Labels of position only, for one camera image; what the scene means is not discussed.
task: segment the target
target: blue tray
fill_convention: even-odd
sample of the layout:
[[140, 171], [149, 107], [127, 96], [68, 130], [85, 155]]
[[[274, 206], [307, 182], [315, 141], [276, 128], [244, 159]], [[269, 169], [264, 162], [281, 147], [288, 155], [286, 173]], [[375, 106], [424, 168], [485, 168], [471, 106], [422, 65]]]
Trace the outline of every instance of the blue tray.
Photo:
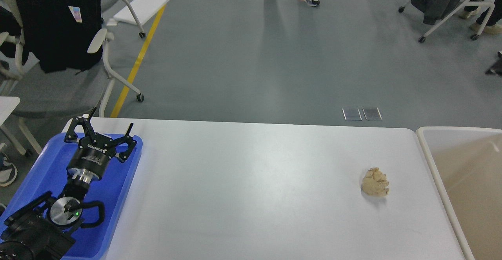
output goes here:
[[[77, 144], [63, 142], [64, 135], [65, 133], [60, 133], [47, 142], [47, 148], [36, 160], [33, 168], [27, 174], [9, 206], [0, 217], [0, 233], [7, 228], [4, 225], [5, 219], [34, 198], [46, 191], [52, 191], [52, 196], [57, 197], [63, 190], [67, 182], [66, 167], [77, 149]], [[115, 139], [122, 135], [109, 136]], [[108, 249], [141, 156], [143, 141], [138, 136], [134, 136], [134, 139], [138, 144], [136, 144], [129, 159], [122, 164], [116, 158], [113, 158], [104, 173], [103, 179], [91, 183], [89, 192], [85, 197], [85, 202], [99, 200], [104, 203], [104, 222], [95, 228], [80, 228], [73, 233], [72, 237], [76, 239], [76, 243], [63, 259], [99, 260]], [[117, 147], [118, 152], [126, 149], [127, 145]], [[96, 221], [98, 219], [97, 208], [84, 210], [82, 217], [86, 223]]]

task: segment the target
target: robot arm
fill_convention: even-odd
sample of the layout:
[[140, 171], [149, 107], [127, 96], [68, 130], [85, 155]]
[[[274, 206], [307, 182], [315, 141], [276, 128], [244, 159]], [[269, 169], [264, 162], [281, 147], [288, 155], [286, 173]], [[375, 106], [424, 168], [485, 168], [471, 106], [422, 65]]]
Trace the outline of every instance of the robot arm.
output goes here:
[[[133, 124], [124, 136], [115, 140], [96, 133], [89, 118], [72, 119], [65, 142], [78, 144], [73, 158], [66, 167], [67, 183], [57, 198], [45, 192], [25, 207], [12, 214], [4, 224], [7, 229], [0, 236], [0, 260], [59, 260], [75, 244], [71, 234], [79, 228], [96, 227], [104, 221], [104, 204], [101, 201], [84, 202], [93, 181], [102, 179], [110, 160], [116, 157], [125, 162], [136, 141], [129, 135]], [[80, 125], [84, 136], [78, 138], [75, 128]], [[116, 147], [127, 144], [127, 149], [117, 153]], [[99, 219], [84, 223], [83, 210], [97, 207]]]

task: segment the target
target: white desk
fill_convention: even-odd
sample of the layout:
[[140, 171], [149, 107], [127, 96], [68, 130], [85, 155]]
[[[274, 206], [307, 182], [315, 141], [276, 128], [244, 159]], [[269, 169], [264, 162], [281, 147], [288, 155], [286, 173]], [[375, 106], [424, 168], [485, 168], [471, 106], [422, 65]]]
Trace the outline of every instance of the white desk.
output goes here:
[[[144, 142], [107, 260], [462, 260], [407, 129], [93, 118]], [[366, 196], [366, 170], [390, 181]]]
[[12, 111], [18, 106], [19, 97], [0, 96], [0, 126], [11, 115]]

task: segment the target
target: yellow floor line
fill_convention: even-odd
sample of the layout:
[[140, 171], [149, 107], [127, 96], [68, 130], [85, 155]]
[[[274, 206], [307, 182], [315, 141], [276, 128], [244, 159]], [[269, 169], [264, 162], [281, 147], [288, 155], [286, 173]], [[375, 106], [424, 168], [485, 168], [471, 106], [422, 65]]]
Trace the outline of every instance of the yellow floor line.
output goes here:
[[[140, 68], [141, 62], [143, 61], [143, 58], [145, 57], [145, 53], [148, 50], [148, 47], [150, 45], [150, 42], [152, 41], [152, 38], [154, 37], [156, 28], [158, 26], [158, 23], [160, 22], [160, 19], [162, 18], [162, 14], [164, 13], [165, 5], [158, 11], [154, 23], [152, 24], [152, 27], [150, 28], [150, 31], [148, 32], [147, 39], [145, 40], [145, 43], [143, 44], [143, 47], [141, 48], [140, 54], [138, 54], [138, 57], [136, 58], [136, 62], [134, 63], [133, 69], [131, 70], [131, 73], [129, 74], [127, 81], [130, 83], [133, 83], [134, 78], [136, 77], [136, 74], [138, 73], [138, 69]], [[115, 107], [113, 108], [113, 111], [111, 112], [110, 117], [116, 118], [118, 117], [118, 113], [120, 112], [122, 105], [124, 104], [124, 101], [126, 100], [127, 93], [129, 92], [128, 87], [124, 87], [122, 89], [122, 92], [120, 93], [120, 96], [117, 99], [117, 103], [115, 103]]]

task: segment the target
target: beige bin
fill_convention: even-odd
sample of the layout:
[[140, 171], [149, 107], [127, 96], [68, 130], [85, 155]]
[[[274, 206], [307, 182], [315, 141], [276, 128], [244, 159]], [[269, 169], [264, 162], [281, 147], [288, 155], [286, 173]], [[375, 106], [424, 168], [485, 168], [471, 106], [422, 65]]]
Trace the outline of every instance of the beige bin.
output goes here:
[[422, 127], [417, 135], [466, 259], [502, 259], [502, 130]]

